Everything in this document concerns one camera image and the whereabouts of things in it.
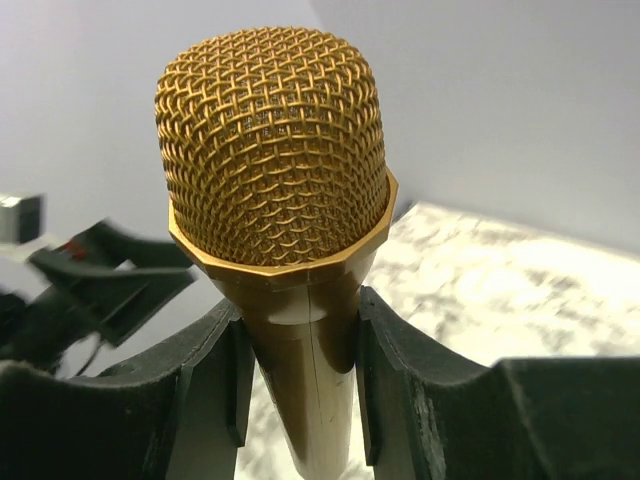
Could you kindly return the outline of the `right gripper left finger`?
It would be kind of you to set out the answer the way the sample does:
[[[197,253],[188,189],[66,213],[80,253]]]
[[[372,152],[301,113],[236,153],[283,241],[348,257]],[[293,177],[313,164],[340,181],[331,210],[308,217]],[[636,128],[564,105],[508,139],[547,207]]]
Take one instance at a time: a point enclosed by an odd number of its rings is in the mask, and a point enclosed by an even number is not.
[[[5,479],[219,479],[243,446],[254,355],[236,308],[95,377],[1,365]]]

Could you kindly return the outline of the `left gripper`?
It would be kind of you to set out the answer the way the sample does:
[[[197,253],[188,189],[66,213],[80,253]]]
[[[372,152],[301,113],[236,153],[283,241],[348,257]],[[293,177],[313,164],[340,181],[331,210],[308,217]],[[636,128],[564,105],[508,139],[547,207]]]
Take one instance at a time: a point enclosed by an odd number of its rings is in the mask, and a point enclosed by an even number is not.
[[[102,220],[29,256],[84,329],[119,346],[194,282],[192,261],[171,241],[145,239]],[[59,324],[35,302],[1,292],[1,359],[58,370]]]

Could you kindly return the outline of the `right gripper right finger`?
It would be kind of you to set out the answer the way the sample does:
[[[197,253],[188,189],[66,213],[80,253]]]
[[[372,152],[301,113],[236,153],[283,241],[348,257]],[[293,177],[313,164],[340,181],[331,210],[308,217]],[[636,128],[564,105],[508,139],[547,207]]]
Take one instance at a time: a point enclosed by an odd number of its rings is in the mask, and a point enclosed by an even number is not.
[[[637,357],[479,365],[363,288],[356,358],[378,479],[635,479]]]

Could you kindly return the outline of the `gold microphone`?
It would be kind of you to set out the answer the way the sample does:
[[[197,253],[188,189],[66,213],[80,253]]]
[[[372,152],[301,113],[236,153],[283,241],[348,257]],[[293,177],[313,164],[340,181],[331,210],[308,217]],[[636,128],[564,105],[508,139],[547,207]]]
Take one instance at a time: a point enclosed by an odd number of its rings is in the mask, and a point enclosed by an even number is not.
[[[171,236],[238,309],[298,473],[340,477],[360,288],[398,189],[370,65],[316,29],[219,35],[166,66],[155,121]]]

